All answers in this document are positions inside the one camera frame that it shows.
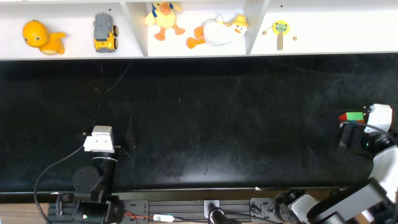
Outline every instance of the yellow rubber duck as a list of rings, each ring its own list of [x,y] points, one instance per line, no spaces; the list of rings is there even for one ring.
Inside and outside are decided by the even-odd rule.
[[[146,17],[145,22],[148,26],[157,24],[160,27],[160,32],[155,34],[157,40],[165,40],[166,30],[173,28],[176,35],[181,35],[185,29],[179,28],[175,23],[177,21],[177,12],[182,11],[182,6],[178,2],[152,2],[152,12]]]
[[[61,38],[66,36],[63,32],[50,33],[39,21],[30,21],[25,24],[22,35],[25,42],[31,47],[37,47],[45,55],[65,53]]]

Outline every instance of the toy wheel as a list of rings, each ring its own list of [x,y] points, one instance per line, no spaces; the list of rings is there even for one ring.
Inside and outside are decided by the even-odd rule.
[[[118,40],[116,40],[116,38],[113,41],[113,46],[115,50],[119,47]]]
[[[115,25],[113,25],[113,35],[117,37],[119,35],[119,28]]]

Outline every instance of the wooden handle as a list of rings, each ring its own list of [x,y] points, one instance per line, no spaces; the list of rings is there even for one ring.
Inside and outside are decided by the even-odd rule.
[[[284,33],[279,32],[278,38],[277,38],[277,50],[283,50],[284,49]]]

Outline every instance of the plush toy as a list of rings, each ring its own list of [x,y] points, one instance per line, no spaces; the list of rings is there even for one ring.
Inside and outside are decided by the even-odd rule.
[[[175,23],[177,21],[177,15],[174,12],[182,11],[182,6],[178,2],[152,2],[152,12],[146,17],[145,22],[148,26],[157,24],[160,27],[160,32],[155,34],[157,40],[165,40],[166,30],[173,28],[176,35],[181,35],[185,32],[185,29],[179,28]]]
[[[37,47],[45,55],[65,53],[61,38],[66,36],[63,32],[50,33],[39,21],[30,21],[25,24],[22,35],[25,42],[31,47]]]
[[[284,49],[284,35],[290,34],[293,36],[292,31],[290,30],[290,26],[286,21],[275,21],[272,26],[268,27],[262,34],[266,35],[267,31],[272,29],[274,34],[277,35],[277,50]]]
[[[224,22],[222,16],[210,19],[201,27],[195,29],[195,38],[188,38],[187,45],[190,49],[198,44],[221,46],[230,44],[244,36],[249,24],[243,15],[238,15],[231,23]]]

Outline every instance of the white stuffed duck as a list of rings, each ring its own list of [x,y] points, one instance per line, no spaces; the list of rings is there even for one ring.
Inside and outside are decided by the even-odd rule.
[[[210,19],[201,27],[195,29],[196,38],[188,38],[187,45],[190,49],[198,44],[221,46],[234,42],[244,36],[249,24],[243,15],[238,15],[231,23],[224,22],[222,16]]]

